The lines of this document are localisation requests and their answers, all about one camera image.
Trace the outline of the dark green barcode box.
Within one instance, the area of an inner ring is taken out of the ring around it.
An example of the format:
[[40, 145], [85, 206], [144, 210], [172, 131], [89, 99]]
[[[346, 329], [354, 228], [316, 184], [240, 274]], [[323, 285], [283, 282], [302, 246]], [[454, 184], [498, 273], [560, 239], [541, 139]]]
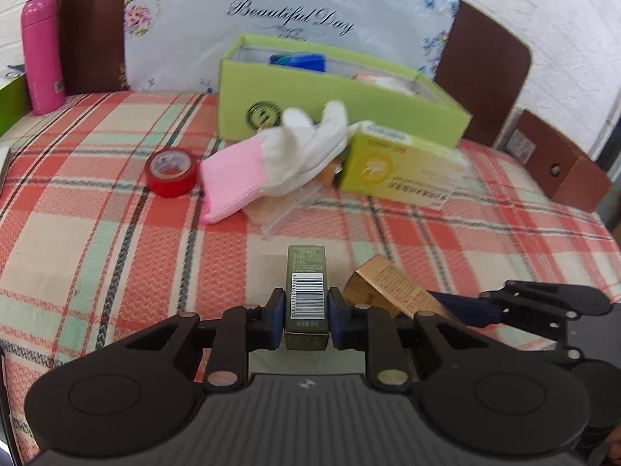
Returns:
[[285, 346], [324, 350], [327, 346], [327, 272], [325, 248], [292, 245], [287, 253]]

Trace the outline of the gold cardboard box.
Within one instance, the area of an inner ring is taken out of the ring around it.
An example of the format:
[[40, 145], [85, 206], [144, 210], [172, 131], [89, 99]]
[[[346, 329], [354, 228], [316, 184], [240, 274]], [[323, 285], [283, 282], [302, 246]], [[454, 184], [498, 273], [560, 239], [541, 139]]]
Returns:
[[419, 311], [429, 311], [458, 321], [437, 298], [382, 255], [375, 255], [355, 270], [342, 290], [342, 296], [352, 306], [380, 307], [393, 318], [404, 315], [412, 319]]

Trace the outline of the yellow green medicine box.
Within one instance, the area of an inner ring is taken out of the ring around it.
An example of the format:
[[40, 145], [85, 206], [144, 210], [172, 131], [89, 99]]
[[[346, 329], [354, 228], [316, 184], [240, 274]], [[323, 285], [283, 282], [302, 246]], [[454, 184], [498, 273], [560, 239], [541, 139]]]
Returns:
[[380, 126], [352, 125], [339, 179], [345, 193], [441, 209], [466, 175], [459, 150]]

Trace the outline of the pink white glove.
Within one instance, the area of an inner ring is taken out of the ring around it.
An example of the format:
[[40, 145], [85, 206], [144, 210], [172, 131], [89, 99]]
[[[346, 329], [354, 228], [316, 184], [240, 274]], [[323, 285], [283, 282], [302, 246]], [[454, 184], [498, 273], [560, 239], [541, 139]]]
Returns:
[[200, 164], [201, 221], [216, 224], [262, 197], [283, 197], [319, 176], [349, 143], [349, 118], [339, 100], [314, 123], [297, 107], [279, 126], [224, 147]]

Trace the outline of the blue plastic box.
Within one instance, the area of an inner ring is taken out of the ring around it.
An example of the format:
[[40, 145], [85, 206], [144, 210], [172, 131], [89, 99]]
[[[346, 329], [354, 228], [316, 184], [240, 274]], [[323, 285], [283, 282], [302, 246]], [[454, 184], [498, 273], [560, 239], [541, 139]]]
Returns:
[[285, 66], [286, 68], [297, 68], [297, 70], [316, 71], [324, 73], [325, 56], [321, 54], [290, 54], [290, 55], [270, 55], [269, 64]]

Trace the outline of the clear plastic bag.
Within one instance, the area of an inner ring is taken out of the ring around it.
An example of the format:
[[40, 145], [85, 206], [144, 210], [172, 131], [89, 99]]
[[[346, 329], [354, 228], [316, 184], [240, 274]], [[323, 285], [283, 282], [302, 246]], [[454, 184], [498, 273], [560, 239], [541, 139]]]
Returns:
[[262, 236], [269, 237], [276, 235], [285, 223], [330, 191], [330, 186], [325, 186], [318, 180], [312, 180], [285, 196], [262, 197], [254, 200], [243, 207], [242, 212]]

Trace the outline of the red tape roll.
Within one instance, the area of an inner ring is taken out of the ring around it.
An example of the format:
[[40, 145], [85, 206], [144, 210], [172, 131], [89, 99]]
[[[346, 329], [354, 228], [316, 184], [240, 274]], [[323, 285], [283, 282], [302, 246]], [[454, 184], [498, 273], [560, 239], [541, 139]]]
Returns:
[[148, 189], [161, 198], [189, 194], [198, 181], [198, 160], [179, 147], [158, 150], [145, 163]]

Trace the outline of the pink white card box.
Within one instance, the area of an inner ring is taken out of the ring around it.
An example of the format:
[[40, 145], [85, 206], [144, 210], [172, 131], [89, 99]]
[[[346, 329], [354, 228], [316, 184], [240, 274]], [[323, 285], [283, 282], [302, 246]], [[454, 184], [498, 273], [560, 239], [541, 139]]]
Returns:
[[388, 89], [395, 93], [401, 93], [408, 96], [416, 96], [417, 93], [411, 84], [411, 81], [404, 81], [391, 76], [380, 76], [372, 74], [356, 74], [352, 77], [354, 80], [382, 89]]

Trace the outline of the green cardboard storage box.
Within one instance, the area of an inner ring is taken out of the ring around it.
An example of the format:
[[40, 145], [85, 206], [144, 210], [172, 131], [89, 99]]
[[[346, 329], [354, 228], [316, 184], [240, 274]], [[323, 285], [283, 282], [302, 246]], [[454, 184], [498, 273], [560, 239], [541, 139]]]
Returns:
[[[270, 65], [270, 55], [321, 54], [325, 71]], [[411, 81], [416, 96], [354, 80], [356, 74]], [[342, 101], [349, 121], [373, 121], [436, 144], [454, 147], [472, 116], [441, 87], [418, 71], [374, 56], [308, 41], [244, 34], [224, 54], [219, 68], [218, 136], [247, 139], [263, 126], [277, 126], [288, 107], [312, 120], [325, 103]]]

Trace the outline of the brown wooden headboard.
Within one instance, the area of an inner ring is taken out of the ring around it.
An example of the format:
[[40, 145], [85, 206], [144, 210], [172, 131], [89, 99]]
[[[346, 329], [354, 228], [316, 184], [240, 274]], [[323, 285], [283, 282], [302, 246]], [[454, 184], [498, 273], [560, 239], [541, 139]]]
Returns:
[[[122, 0], [57, 0], [61, 68], [70, 95], [126, 89]], [[527, 45], [463, 2], [436, 81], [472, 115], [465, 138], [492, 146], [532, 64]]]

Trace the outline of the small green box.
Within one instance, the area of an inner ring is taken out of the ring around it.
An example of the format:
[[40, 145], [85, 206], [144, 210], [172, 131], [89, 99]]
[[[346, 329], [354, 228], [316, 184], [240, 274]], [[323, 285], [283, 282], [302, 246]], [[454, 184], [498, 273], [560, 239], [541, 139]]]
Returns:
[[6, 65], [0, 73], [0, 135], [31, 111], [25, 68]]

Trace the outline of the floral plastic bedding bag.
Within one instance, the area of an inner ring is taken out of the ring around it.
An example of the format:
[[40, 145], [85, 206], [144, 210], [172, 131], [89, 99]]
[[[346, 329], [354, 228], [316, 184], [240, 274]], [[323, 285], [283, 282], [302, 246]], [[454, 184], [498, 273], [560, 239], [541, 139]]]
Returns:
[[242, 34], [337, 46], [435, 77], [461, 0], [124, 0], [126, 80], [214, 93]]

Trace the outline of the pink thermos bottle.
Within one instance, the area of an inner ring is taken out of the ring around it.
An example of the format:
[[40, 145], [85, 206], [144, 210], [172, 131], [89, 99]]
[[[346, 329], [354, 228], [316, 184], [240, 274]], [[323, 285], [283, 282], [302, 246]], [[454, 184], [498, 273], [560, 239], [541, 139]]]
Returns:
[[57, 0], [28, 0], [21, 12], [24, 68], [36, 115], [56, 111], [65, 102], [61, 70]]

